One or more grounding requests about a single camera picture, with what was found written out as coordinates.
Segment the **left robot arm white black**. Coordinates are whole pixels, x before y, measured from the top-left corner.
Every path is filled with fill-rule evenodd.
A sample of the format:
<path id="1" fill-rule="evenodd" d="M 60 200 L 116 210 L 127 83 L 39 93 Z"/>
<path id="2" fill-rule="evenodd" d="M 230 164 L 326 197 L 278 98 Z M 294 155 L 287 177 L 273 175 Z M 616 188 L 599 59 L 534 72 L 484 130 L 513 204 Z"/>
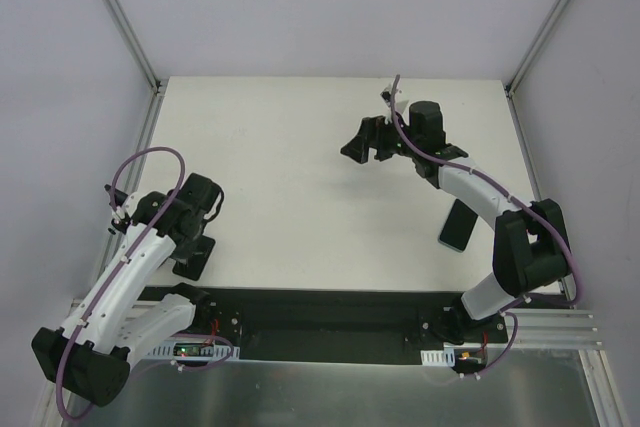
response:
<path id="1" fill-rule="evenodd" d="M 133 367 L 166 338 L 213 331 L 211 297 L 193 286 L 213 251 L 205 227 L 220 212 L 224 191 L 192 173 L 178 191 L 125 194 L 112 186 L 124 239 L 81 304 L 56 329 L 40 328 L 31 348 L 47 380 L 104 407 L 124 388 Z M 135 320 L 127 315 L 152 274 L 175 263 L 181 282 Z"/>

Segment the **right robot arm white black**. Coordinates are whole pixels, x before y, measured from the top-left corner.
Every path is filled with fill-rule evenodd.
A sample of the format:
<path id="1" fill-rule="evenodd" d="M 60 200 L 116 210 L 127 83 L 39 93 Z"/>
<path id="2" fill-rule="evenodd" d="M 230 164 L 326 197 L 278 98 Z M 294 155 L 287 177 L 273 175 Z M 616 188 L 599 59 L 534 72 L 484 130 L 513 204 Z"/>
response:
<path id="1" fill-rule="evenodd" d="M 439 235 L 462 252 L 478 220 L 494 232 L 492 271 L 458 296 L 431 324 L 432 334 L 454 345 L 481 335 L 496 315 L 525 295 L 570 274 L 570 249 L 560 206 L 551 199 L 525 203 L 478 169 L 461 148 L 447 142 L 438 103 L 409 105 L 400 113 L 365 117 L 340 150 L 358 164 L 395 155 L 412 160 L 417 174 L 455 199 Z"/>

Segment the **black smartphone teal edge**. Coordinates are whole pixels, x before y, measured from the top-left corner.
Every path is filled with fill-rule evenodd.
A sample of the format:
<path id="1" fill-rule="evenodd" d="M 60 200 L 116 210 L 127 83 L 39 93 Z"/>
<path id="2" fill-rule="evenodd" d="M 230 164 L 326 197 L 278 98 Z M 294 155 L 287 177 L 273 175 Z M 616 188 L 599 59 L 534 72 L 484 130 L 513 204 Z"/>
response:
<path id="1" fill-rule="evenodd" d="M 456 252 L 464 252 L 477 220 L 477 213 L 464 202 L 456 199 L 439 234 L 438 241 Z"/>

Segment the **black round-base phone stand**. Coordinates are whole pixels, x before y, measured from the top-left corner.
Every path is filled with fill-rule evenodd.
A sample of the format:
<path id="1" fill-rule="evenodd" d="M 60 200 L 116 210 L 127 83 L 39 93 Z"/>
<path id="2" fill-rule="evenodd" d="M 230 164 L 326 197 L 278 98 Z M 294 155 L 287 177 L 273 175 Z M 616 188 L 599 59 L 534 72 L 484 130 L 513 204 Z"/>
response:
<path id="1" fill-rule="evenodd" d="M 109 195 L 109 206 L 112 216 L 111 226 L 108 228 L 108 231 L 111 235 L 115 235 L 116 233 L 125 234 L 131 223 L 131 216 L 126 207 L 128 194 L 109 184 L 104 185 L 104 190 Z"/>

